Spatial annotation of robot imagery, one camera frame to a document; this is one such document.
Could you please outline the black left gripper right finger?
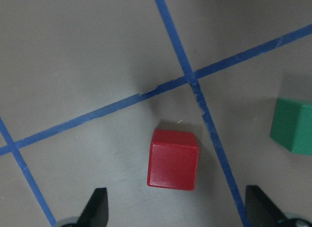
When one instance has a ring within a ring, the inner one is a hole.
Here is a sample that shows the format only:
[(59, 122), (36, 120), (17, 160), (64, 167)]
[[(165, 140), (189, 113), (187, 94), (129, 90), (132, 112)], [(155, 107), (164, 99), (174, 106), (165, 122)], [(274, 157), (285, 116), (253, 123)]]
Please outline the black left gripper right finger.
[(246, 216), (252, 227), (277, 227), (288, 220), (257, 185), (246, 186), (245, 207)]

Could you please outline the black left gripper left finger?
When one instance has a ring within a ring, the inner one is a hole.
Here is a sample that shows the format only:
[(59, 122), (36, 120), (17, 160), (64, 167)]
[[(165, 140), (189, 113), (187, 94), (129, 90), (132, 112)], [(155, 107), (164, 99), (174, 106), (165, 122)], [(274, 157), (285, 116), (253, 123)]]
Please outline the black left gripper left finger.
[(78, 227), (106, 227), (109, 220), (107, 188), (96, 188), (81, 213)]

